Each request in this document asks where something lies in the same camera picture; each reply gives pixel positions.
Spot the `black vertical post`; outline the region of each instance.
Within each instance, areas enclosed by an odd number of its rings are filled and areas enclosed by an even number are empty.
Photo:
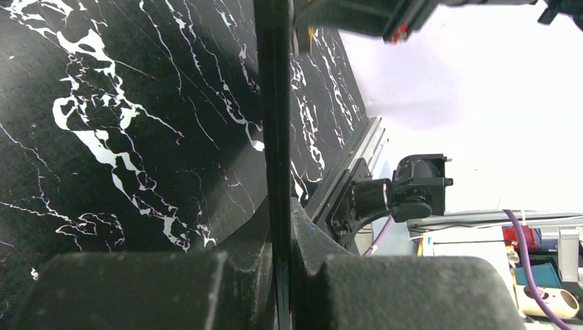
[[[279,329],[290,329],[290,6],[288,0],[255,0],[254,9],[278,321]]]

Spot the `black marble panel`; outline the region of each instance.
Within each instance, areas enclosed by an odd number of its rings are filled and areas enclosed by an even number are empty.
[[[366,120],[336,31],[291,64],[294,192]],[[266,196],[251,0],[0,0],[0,328],[55,254],[211,247]]]

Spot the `pink wire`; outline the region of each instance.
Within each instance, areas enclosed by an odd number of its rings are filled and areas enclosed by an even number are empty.
[[[520,222],[518,222],[516,215],[514,215],[514,213],[511,210],[503,211],[510,218],[510,221],[514,226],[516,234],[518,235],[518,245],[520,246],[520,259],[521,259],[520,261],[522,262],[522,268],[524,268],[525,270],[525,278],[527,279],[528,288],[530,292],[532,292],[533,294],[532,297],[534,298],[538,306],[542,309],[542,311],[554,324],[557,325],[557,327],[561,328],[561,330],[571,330],[569,325],[563,322],[563,320],[561,320],[556,314],[554,314],[553,311],[549,308],[549,306],[545,304],[542,297],[539,294],[536,294],[536,292],[538,292],[538,288],[534,283],[534,277],[532,275],[532,269],[530,267],[530,257],[528,254],[528,245],[527,240],[525,238],[525,233],[523,232],[523,228],[520,226]]]
[[[371,246],[369,246],[368,249],[366,249],[363,256],[371,256],[373,253],[375,253],[377,249],[377,244],[381,241],[382,237],[384,236],[384,233],[388,229],[391,222],[393,222],[393,217],[389,215],[388,219],[386,220],[386,223],[383,225],[383,228],[381,229],[381,232],[377,235]]]

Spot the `white wall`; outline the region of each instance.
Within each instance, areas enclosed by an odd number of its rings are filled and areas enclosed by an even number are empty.
[[[391,163],[454,159],[448,211],[583,210],[583,32],[537,24],[544,8],[442,7],[396,46],[342,35]]]

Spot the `red object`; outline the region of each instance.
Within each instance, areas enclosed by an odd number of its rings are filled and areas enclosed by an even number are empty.
[[[390,43],[391,45],[396,44],[399,41],[401,35],[407,34],[408,31],[409,31],[408,25],[406,24],[399,25],[399,27],[397,27],[397,31],[395,31],[395,33],[391,36],[388,43]]]
[[[534,239],[534,231],[527,225],[522,225],[521,228],[522,231],[525,233],[525,238],[527,240],[527,247],[529,251],[536,251],[536,240]],[[516,234],[514,227],[503,228],[502,232],[504,233],[504,240],[507,241],[506,246],[512,245],[512,243],[509,241],[518,242],[518,235]]]

